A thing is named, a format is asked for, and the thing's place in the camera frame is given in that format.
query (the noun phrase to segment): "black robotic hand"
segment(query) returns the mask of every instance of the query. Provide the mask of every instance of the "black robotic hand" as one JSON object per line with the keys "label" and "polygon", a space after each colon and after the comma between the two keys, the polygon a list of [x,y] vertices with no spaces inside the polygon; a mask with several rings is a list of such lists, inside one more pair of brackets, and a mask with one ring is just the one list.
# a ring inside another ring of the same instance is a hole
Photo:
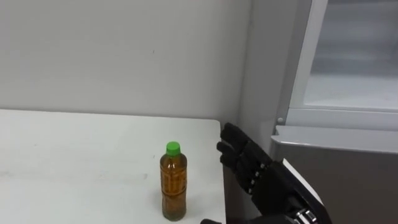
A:
{"label": "black robotic hand", "polygon": [[217,150],[220,162],[230,168],[242,189],[252,194],[256,181],[272,163],[272,159],[242,130],[227,123],[221,132]]}
{"label": "black robotic hand", "polygon": [[[251,138],[233,124],[221,132],[217,150],[242,189],[251,195],[262,216],[250,224],[331,224],[320,198],[287,162],[273,161]],[[215,224],[203,220],[202,224]]]}

